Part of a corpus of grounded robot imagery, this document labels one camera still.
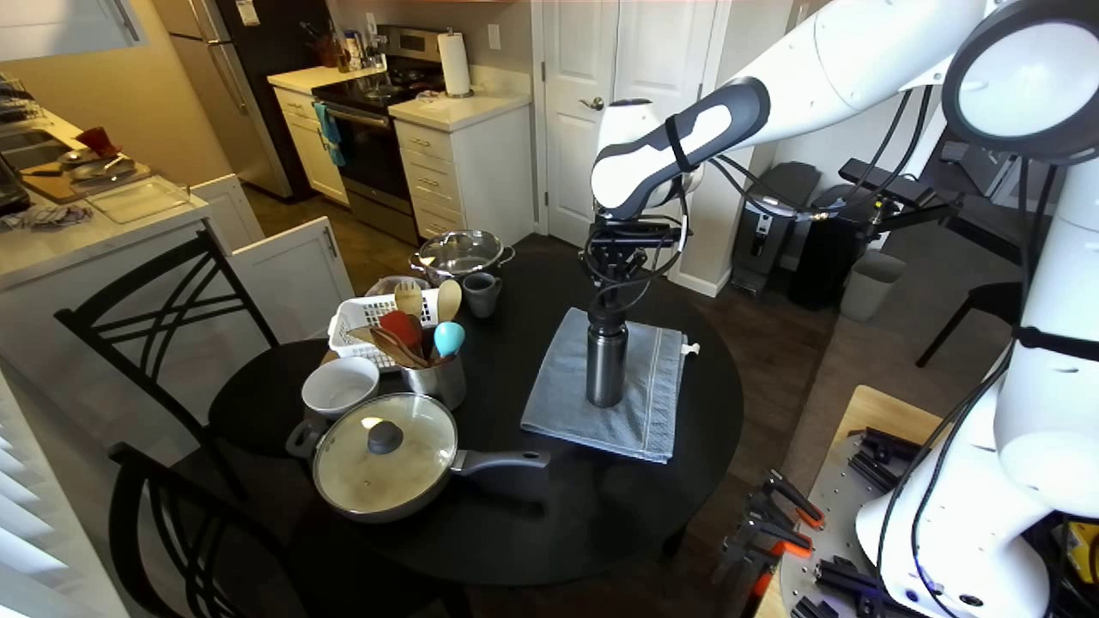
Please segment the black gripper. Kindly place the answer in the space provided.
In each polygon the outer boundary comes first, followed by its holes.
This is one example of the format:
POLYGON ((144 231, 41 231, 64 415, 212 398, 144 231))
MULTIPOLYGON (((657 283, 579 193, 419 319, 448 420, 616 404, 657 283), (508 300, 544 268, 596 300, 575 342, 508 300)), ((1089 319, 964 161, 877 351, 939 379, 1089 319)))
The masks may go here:
POLYGON ((681 222, 593 222, 579 246, 579 266, 596 294, 642 290, 651 277, 648 253, 681 253, 681 222))

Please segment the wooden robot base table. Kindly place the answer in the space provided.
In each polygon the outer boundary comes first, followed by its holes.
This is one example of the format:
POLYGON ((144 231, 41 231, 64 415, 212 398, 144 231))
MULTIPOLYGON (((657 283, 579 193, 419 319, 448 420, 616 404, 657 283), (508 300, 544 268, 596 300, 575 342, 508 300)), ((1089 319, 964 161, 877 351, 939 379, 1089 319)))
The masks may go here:
POLYGON ((805 618, 797 611, 800 602, 813 609, 826 605, 837 618, 855 618, 855 602, 849 595, 817 587, 817 567, 843 557, 860 575, 868 570, 855 540, 855 513, 877 498, 877 486, 849 468, 860 450, 860 433, 880 428, 911 444, 924 444, 939 426, 939 415, 868 386, 851 393, 813 483, 808 486, 808 498, 823 513, 823 524, 809 530, 813 553, 782 557, 773 567, 768 587, 760 595, 752 618, 805 618))

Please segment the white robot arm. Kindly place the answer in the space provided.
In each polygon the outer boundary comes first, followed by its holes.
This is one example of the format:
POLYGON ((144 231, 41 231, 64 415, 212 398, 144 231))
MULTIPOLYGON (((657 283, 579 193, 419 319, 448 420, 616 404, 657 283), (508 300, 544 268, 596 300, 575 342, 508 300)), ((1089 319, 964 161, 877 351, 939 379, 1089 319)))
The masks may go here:
POLYGON ((885 597, 918 616, 1049 618, 1058 581, 1027 532, 1099 517, 1099 0, 826 0, 697 103, 606 143, 592 236, 618 245, 674 177, 760 142, 845 119, 911 85, 944 134, 1065 173, 1039 251, 964 309, 1014 326, 974 395, 855 540, 885 597))

